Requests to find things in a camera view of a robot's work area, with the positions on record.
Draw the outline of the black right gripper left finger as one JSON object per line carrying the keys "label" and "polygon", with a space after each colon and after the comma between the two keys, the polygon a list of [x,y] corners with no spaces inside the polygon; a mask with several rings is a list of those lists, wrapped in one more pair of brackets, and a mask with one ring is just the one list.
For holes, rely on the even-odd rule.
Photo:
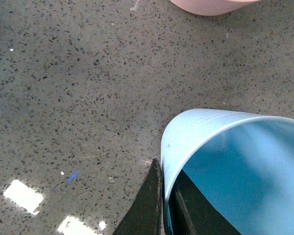
{"label": "black right gripper left finger", "polygon": [[131,207],[113,234],[159,235],[161,233],[162,179],[159,160],[154,158]]}

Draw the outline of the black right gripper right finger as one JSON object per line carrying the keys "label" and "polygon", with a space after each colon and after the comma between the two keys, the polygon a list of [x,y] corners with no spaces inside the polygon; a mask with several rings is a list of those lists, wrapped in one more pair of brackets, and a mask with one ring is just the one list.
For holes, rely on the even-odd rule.
{"label": "black right gripper right finger", "polygon": [[184,171],[179,173],[173,185],[166,212],[164,226],[168,235],[240,234],[211,205]]}

